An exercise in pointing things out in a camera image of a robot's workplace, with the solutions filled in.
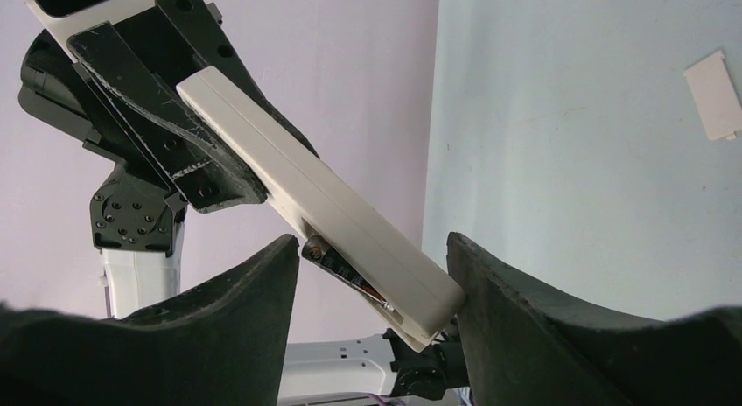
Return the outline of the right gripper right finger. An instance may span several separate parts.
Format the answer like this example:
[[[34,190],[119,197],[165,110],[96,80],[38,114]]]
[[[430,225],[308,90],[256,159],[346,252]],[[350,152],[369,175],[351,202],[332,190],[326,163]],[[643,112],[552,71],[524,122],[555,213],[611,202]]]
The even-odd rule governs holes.
[[[447,238],[478,405],[738,405],[741,310],[656,320],[587,302]]]

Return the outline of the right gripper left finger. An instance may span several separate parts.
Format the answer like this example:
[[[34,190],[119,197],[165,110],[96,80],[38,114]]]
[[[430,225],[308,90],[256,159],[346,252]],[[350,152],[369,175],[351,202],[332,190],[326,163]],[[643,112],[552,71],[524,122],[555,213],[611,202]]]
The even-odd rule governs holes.
[[[1,310],[4,405],[275,405],[298,280],[284,234],[126,318]]]

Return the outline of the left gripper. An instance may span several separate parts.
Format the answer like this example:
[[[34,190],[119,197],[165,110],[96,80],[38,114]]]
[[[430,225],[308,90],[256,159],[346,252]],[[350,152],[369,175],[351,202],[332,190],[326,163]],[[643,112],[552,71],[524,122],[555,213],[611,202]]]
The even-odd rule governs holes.
[[[262,204],[268,192],[179,96],[177,84],[200,69],[220,69],[317,153],[259,88],[204,0],[156,0],[123,21],[78,32],[66,45],[122,118],[125,130],[201,213]]]

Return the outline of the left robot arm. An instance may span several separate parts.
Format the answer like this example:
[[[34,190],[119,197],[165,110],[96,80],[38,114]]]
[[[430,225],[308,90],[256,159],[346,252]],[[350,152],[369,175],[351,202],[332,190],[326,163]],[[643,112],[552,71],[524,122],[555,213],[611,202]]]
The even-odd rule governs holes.
[[[268,101],[204,0],[24,0],[18,100],[115,167],[89,202],[108,318],[42,313],[3,372],[77,404],[438,400],[469,383],[461,287]],[[270,205],[291,227],[180,289],[186,213]]]

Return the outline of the white battery cover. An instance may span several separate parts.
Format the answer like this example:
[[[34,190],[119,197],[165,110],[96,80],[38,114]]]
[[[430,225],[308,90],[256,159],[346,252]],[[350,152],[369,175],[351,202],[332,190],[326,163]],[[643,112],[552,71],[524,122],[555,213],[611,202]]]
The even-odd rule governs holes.
[[[741,136],[741,101],[721,49],[686,68],[683,77],[709,141]]]

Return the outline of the white remote control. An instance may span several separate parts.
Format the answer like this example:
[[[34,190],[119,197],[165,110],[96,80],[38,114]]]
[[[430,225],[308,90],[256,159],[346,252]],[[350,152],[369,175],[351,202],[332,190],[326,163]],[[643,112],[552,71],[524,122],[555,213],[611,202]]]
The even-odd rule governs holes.
[[[209,66],[178,95],[260,179],[268,203],[304,238],[322,237],[376,290],[371,306],[417,352],[459,312],[461,287],[324,161]]]

